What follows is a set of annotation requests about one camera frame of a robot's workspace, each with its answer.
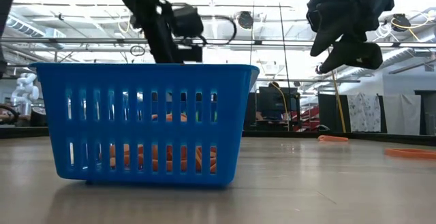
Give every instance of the basket slot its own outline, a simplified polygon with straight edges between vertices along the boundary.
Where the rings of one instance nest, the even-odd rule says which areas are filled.
[[[73,142],[69,143],[69,165],[74,167],[74,146]]]
[[[172,173],[173,169],[173,160],[172,160],[173,150],[172,145],[167,144],[166,145],[166,171],[167,173]]]
[[[179,107],[180,108],[180,113],[181,113],[181,115],[182,114],[184,114],[185,116],[187,115],[187,104],[186,104],[186,102],[187,102],[187,94],[186,94],[186,92],[182,92],[181,93],[181,99],[180,99],[180,106],[176,106],[176,107]],[[182,123],[186,123],[187,122],[187,120],[186,119],[184,119],[184,120],[182,120],[181,121]]]
[[[211,165],[210,165],[210,172],[211,174],[216,174],[217,173],[217,147],[216,146],[211,146]]]
[[[131,162],[131,158],[134,157],[134,154],[131,153],[131,149],[134,148],[134,146],[130,147],[129,144],[124,143],[124,170],[130,170],[132,168],[132,162]]]
[[[218,94],[216,92],[212,92],[212,102],[211,102],[211,122],[217,122],[217,106],[218,106]]]
[[[156,143],[153,143],[151,145],[151,165],[152,165],[152,171],[153,173],[157,173],[159,171],[159,153],[158,153],[159,147]]]
[[[159,117],[157,115],[157,111],[159,109],[159,99],[158,99],[158,94],[156,91],[153,91],[151,93],[151,112],[152,112],[152,117],[151,120],[152,121],[158,121]]]
[[[136,93],[136,101],[136,116],[138,121],[142,121],[144,119],[144,93],[142,91]]]
[[[100,120],[100,107],[101,107],[101,99],[100,99],[100,91],[95,89],[93,91],[94,94],[94,98],[91,104],[93,104],[93,109],[94,109],[94,113],[93,113],[93,118],[94,121],[99,121]]]
[[[165,99],[166,99],[166,104],[165,104],[166,114],[172,114],[172,92],[171,91],[166,92]]]
[[[203,94],[201,92],[196,93],[196,122],[201,123],[203,117]]]
[[[72,98],[71,98],[71,90],[70,89],[67,89],[66,90],[66,96],[67,96],[67,103],[66,103],[66,106],[67,106],[67,120],[72,120],[72,111],[71,111],[71,101],[72,101]]]
[[[123,121],[128,121],[130,119],[129,116],[129,91],[123,91],[123,101],[122,101],[122,115],[121,115],[121,120]]]
[[[88,170],[89,169],[88,143],[86,140],[80,142],[80,156],[82,157],[81,169]]]
[[[100,142],[95,143],[94,159],[96,164],[95,170],[101,171],[102,170],[102,144]]]
[[[187,171],[187,157],[186,157],[186,155],[187,155],[187,147],[186,147],[186,145],[182,145],[181,146],[181,154],[184,155],[185,158],[181,158],[181,168],[180,168],[180,170],[181,170],[182,173],[186,173],[186,171]]]
[[[108,109],[109,109],[109,121],[115,119],[115,93],[113,90],[108,91]]]
[[[196,173],[202,173],[202,147],[196,146]]]
[[[109,144],[109,148],[110,148],[110,170],[111,171],[115,171],[116,169],[116,151],[117,148],[115,146],[115,144],[110,143]]]
[[[87,119],[87,91],[85,89],[79,90],[79,118],[81,121],[85,121]]]
[[[145,156],[144,156],[144,144],[139,143],[138,144],[138,170],[143,172],[144,171],[144,165],[145,163]]]

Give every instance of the wooden floor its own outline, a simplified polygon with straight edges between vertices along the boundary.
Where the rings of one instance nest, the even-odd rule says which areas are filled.
[[[436,161],[399,144],[244,138],[224,190],[60,179],[48,138],[0,140],[0,223],[436,223]]]

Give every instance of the curtain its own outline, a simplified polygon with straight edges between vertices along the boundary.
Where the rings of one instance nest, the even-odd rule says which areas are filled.
[[[383,100],[389,134],[420,134],[420,95],[385,95]]]
[[[377,95],[347,95],[352,132],[380,132],[382,112]]]

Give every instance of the orange toy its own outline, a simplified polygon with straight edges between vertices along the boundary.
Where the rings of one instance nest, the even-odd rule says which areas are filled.
[[[331,136],[331,135],[320,135],[318,137],[318,141],[320,142],[348,142],[348,138],[343,138],[339,136]]]
[[[385,149],[384,153],[388,156],[408,159],[436,159],[436,150],[387,148]]]
[[[152,147],[152,168],[153,171],[157,171],[158,169],[158,154],[157,154],[157,145],[153,145]],[[166,169],[168,172],[172,171],[172,146],[166,147]],[[124,145],[124,165],[129,167],[130,164],[130,149],[129,145]],[[211,148],[211,174],[215,174],[217,171],[217,148]],[[143,145],[139,145],[138,147],[138,167],[141,168],[144,165],[144,147]],[[110,146],[110,167],[115,167],[115,145]],[[201,172],[202,169],[202,148],[196,148],[196,172]],[[186,172],[187,170],[187,148],[186,146],[182,146],[181,148],[181,171]]]
[[[151,115],[151,120],[154,120],[154,119],[156,119],[156,118],[157,118],[157,115],[156,115],[156,114]],[[172,121],[172,114],[167,114],[167,115],[166,115],[166,120],[167,120],[167,121]],[[185,114],[181,114],[181,116],[180,116],[180,121],[182,121],[182,122],[186,122],[186,121],[187,121],[187,117],[186,117]]]

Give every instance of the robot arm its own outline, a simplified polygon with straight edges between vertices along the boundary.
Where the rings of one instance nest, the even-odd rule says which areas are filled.
[[[0,0],[0,37],[3,35],[7,15],[13,0]],[[172,34],[176,37],[198,37],[203,32],[203,24],[197,9],[185,5],[172,9],[166,0],[123,0],[136,19],[133,26],[142,28],[149,41],[151,54],[156,63],[182,63],[183,61],[202,62],[202,48],[186,44],[179,49]],[[0,49],[0,62],[3,55]]]
[[[394,0],[310,0],[307,7],[307,20],[317,33],[311,56],[333,46],[317,73],[326,74],[342,65],[377,69],[382,64],[380,47],[365,43],[366,32],[379,27],[378,18],[394,7]]]

